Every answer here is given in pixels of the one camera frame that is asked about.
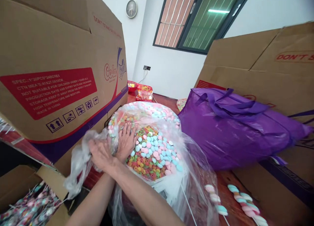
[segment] purple tote bag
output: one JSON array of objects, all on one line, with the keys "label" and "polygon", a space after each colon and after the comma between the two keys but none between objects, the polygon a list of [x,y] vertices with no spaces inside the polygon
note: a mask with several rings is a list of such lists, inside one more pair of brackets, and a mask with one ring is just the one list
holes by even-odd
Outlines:
[{"label": "purple tote bag", "polygon": [[191,89],[179,114],[182,131],[214,170],[245,166],[293,146],[313,129],[233,89]]}]

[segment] electrical outlet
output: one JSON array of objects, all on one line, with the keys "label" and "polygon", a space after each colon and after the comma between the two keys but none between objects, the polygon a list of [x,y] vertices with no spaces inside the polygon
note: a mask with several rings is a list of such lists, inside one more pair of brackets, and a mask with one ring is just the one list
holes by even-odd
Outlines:
[{"label": "electrical outlet", "polygon": [[145,65],[144,65],[143,70],[148,70],[148,71],[150,71],[150,67],[149,67],[149,66],[145,66]]}]

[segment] red basket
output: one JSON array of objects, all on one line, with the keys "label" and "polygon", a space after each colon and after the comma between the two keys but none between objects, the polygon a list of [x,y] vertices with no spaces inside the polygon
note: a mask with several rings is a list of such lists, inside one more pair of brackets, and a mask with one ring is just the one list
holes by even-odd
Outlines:
[{"label": "red basket", "polygon": [[135,92],[137,90],[137,83],[134,81],[128,80],[128,88],[129,88],[129,92]]}]

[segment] twisted marshmallow stick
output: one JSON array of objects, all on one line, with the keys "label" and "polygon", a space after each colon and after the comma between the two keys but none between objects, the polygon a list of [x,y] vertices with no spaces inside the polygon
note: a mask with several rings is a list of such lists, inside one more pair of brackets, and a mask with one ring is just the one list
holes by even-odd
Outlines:
[{"label": "twisted marshmallow stick", "polygon": [[239,193],[239,189],[232,185],[228,185],[228,189],[234,194],[234,198],[240,203],[242,210],[248,216],[254,219],[258,226],[268,226],[266,220],[261,217],[259,209],[253,204],[253,199],[246,193]]},{"label": "twisted marshmallow stick", "polygon": [[225,221],[227,222],[228,226],[230,226],[226,219],[226,216],[228,215],[228,211],[223,205],[221,205],[220,197],[215,193],[214,186],[207,184],[205,185],[205,190],[209,193],[210,200],[215,204],[218,214],[222,215],[225,218]]}]

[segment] cardboard box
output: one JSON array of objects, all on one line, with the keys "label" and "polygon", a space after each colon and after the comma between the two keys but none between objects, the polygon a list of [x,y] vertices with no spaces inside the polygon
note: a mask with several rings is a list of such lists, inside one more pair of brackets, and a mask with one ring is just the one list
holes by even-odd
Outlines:
[{"label": "cardboard box", "polygon": [[[214,41],[195,87],[235,93],[314,125],[314,23]],[[314,135],[265,160],[234,170],[276,225],[308,220],[314,208]]]},{"label": "cardboard box", "polygon": [[[0,212],[9,204],[14,205],[42,180],[48,184],[60,200],[64,200],[68,191],[63,187],[64,177],[50,168],[42,166],[38,172],[26,165],[19,165],[0,178]],[[64,204],[53,214],[49,225],[65,225],[70,216]]]},{"label": "cardboard box", "polygon": [[127,101],[122,24],[102,0],[0,0],[0,116],[62,174]]}]

